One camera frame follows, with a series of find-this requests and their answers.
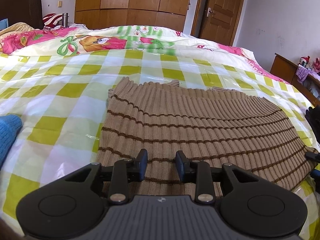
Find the blue fabric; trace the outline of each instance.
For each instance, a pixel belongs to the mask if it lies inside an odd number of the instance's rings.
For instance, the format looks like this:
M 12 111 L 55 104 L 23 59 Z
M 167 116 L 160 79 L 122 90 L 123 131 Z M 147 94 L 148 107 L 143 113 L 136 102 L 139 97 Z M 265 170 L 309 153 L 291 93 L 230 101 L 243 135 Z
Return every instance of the blue fabric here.
M 9 27 L 8 19 L 4 19 L 0 21 L 0 30 L 4 30 L 5 28 Z
M 0 169 L 21 127 L 22 121 L 17 115 L 0 117 Z

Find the ribbed knit fabric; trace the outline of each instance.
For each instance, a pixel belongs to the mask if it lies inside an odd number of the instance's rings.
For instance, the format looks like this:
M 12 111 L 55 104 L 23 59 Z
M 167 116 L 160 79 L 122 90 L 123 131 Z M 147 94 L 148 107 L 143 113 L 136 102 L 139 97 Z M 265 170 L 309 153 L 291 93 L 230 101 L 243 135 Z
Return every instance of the ribbed knit fabric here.
M 21 127 L 22 121 L 17 115 L 0 116 L 0 169 Z
M 286 189 L 295 188 L 315 167 L 289 118 L 265 98 L 236 90 L 137 85 L 123 78 L 114 89 L 102 127 L 98 161 L 105 166 L 148 151 L 145 180 L 131 194 L 194 194 L 179 181 L 174 157 L 212 167 L 233 163 Z M 216 195 L 222 195 L 215 183 Z

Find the bed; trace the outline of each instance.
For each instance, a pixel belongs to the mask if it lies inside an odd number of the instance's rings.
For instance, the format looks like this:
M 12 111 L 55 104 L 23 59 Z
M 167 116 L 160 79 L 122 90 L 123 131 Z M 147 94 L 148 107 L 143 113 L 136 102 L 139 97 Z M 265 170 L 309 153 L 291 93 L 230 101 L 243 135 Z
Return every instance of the bed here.
M 108 90 L 180 81 L 265 97 L 282 108 L 303 142 L 319 147 L 304 117 L 311 103 L 264 71 L 251 51 L 156 26 L 31 30 L 0 36 L 0 115 L 23 121 L 0 173 L 0 215 L 17 232 L 15 208 L 30 191 L 96 160 Z M 303 239 L 319 239 L 319 195 L 307 177 L 294 192 L 307 204 Z

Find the dark headboard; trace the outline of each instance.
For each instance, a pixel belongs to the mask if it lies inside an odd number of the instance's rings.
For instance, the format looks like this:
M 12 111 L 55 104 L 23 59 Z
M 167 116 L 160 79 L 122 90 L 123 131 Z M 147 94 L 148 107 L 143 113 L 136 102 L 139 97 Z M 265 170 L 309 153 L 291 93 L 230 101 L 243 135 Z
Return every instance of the dark headboard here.
M 0 0 L 0 20 L 8 18 L 9 26 L 24 22 L 43 29 L 41 0 Z

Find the silver screw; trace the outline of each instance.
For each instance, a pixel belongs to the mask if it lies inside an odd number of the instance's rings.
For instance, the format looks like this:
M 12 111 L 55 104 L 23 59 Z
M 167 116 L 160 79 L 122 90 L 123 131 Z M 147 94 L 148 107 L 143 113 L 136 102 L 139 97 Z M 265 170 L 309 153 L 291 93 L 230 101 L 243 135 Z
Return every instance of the silver screw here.
M 201 194 L 198 196 L 198 200 L 201 202 L 209 202 L 213 200 L 213 196 L 210 194 Z
M 113 202 L 121 202 L 125 200 L 125 195 L 120 193 L 115 193 L 110 196 L 110 200 Z

